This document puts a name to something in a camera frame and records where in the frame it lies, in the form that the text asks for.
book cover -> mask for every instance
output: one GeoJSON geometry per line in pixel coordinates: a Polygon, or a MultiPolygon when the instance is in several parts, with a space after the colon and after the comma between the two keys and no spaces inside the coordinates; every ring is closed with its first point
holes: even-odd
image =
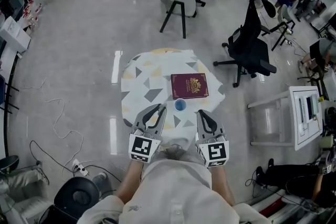
{"type": "Polygon", "coordinates": [[[209,95],[204,73],[172,74],[173,99],[201,98],[209,95]]]}

geometric patterned tablecloth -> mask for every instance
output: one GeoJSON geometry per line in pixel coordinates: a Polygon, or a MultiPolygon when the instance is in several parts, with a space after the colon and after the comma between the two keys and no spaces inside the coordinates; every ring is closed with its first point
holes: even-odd
{"type": "MultiPolygon", "coordinates": [[[[158,103],[167,104],[167,116],[162,131],[162,145],[171,140],[185,138],[187,149],[197,132],[196,113],[199,109],[213,111],[225,98],[224,87],[192,50],[159,49],[135,56],[127,65],[121,78],[122,116],[131,126],[143,109],[158,103]],[[176,111],[172,98],[171,74],[205,73],[209,96],[186,99],[187,108],[176,111]]],[[[157,114],[149,121],[156,122],[157,114]]]]}

person in black clothes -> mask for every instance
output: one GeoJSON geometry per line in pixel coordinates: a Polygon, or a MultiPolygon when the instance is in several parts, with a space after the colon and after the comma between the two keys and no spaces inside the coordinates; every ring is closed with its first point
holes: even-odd
{"type": "Polygon", "coordinates": [[[270,159],[266,173],[260,166],[256,173],[258,184],[279,187],[288,194],[311,199],[323,208],[336,204],[335,172],[322,175],[319,166],[274,165],[274,160],[270,159]]]}

gold emblem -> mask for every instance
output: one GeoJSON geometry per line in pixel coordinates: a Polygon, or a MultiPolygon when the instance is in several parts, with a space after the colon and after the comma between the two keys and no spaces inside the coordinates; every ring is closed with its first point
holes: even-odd
{"type": "Polygon", "coordinates": [[[199,92],[201,83],[198,82],[198,79],[190,78],[190,87],[192,93],[199,92]]]}

power strip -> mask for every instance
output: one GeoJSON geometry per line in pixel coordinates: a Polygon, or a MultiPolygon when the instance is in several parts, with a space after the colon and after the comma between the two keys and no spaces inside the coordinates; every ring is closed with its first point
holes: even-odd
{"type": "Polygon", "coordinates": [[[80,162],[77,159],[75,159],[72,163],[72,170],[75,169],[75,166],[78,166],[78,168],[80,169],[79,171],[81,172],[82,175],[87,176],[89,174],[89,172],[86,169],[84,169],[84,167],[80,164],[80,162]]]}

